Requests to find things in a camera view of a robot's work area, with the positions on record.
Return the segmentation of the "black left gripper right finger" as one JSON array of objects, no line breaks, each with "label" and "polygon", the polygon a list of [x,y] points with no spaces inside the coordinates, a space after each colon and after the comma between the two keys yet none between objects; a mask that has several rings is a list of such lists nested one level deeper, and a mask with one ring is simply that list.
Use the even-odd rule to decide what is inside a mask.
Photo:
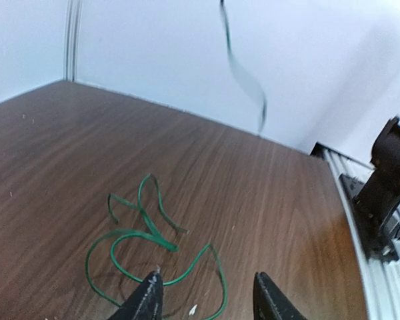
[{"label": "black left gripper right finger", "polygon": [[257,272],[253,282],[254,320],[306,320],[265,272]]}]

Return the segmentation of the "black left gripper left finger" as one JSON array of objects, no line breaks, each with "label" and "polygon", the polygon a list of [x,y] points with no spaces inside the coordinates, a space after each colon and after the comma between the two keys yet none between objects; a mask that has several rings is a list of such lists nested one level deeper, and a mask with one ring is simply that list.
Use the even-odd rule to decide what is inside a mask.
[{"label": "black left gripper left finger", "polygon": [[109,320],[162,320],[163,279],[152,271]]}]

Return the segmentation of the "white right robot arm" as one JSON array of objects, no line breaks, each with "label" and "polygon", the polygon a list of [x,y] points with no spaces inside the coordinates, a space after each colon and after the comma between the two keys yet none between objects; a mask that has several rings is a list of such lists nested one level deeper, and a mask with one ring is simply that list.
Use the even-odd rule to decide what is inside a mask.
[{"label": "white right robot arm", "polygon": [[400,117],[386,123],[371,150],[374,171],[356,195],[354,204],[368,255],[385,253],[389,237],[384,228],[400,204]]}]

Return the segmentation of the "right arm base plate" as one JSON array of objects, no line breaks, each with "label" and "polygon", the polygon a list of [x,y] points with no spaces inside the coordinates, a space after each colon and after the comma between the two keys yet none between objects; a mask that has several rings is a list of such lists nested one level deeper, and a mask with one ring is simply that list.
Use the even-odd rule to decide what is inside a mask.
[{"label": "right arm base plate", "polygon": [[378,172],[374,172],[365,183],[345,174],[339,176],[339,181],[348,199],[366,258],[386,263],[398,261],[399,255],[385,225],[396,205],[400,204],[400,196]]}]

